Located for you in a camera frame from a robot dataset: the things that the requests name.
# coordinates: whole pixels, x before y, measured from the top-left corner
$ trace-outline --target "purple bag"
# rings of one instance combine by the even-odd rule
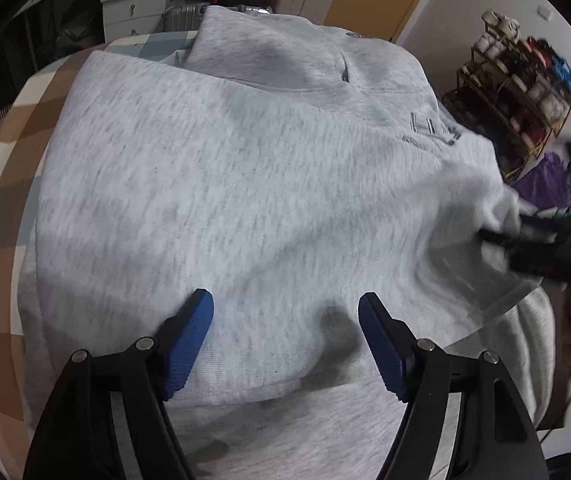
[[[571,171],[554,152],[546,153],[543,160],[512,187],[539,211],[571,205]]]

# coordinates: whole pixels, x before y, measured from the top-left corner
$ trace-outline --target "white fabric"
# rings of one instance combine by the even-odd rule
[[[266,52],[291,18],[252,29]],[[216,46],[207,30],[188,58],[194,70]],[[123,350],[197,287],[214,295],[214,322],[168,411],[200,474],[355,478],[381,466],[401,406],[358,327],[358,298],[370,290],[449,351],[494,346],[540,418],[549,303],[534,283],[492,268],[474,236],[482,225],[518,227],[491,144],[441,121],[402,49],[340,29],[300,38],[324,39],[328,70],[309,72],[315,49],[292,40],[281,86],[278,70],[225,75],[240,84],[101,52],[88,59],[48,150],[21,275],[34,418],[73,351]],[[124,453],[128,470],[133,459]]]

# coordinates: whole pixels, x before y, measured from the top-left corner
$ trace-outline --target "blue gripper pad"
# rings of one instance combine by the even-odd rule
[[[214,298],[207,290],[198,288],[190,300],[183,308],[191,307],[191,312],[184,313],[183,329],[166,354],[166,379],[162,385],[166,399],[171,399],[185,386],[214,317]]]
[[[397,394],[400,401],[408,402],[406,380],[415,361],[412,333],[405,323],[390,317],[373,292],[359,300],[358,317],[385,387]]]

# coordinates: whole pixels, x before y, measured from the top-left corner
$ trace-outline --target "plaid bedsheet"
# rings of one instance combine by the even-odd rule
[[[196,31],[165,32],[99,46],[161,60],[188,50]],[[21,401],[23,331],[16,293],[38,204],[44,154],[72,83],[91,49],[58,60],[32,76],[0,124],[0,470],[22,477],[29,448]]]

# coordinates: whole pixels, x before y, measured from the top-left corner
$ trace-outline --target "silver suitcase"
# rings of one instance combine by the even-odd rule
[[[175,6],[168,7],[163,13],[163,32],[175,32],[178,30],[198,30],[201,20],[205,13],[205,9],[211,5],[207,2],[183,2]],[[272,9],[269,7],[253,7],[245,5],[237,5],[228,7],[228,9],[238,12],[248,12],[255,10],[264,14],[271,14]]]

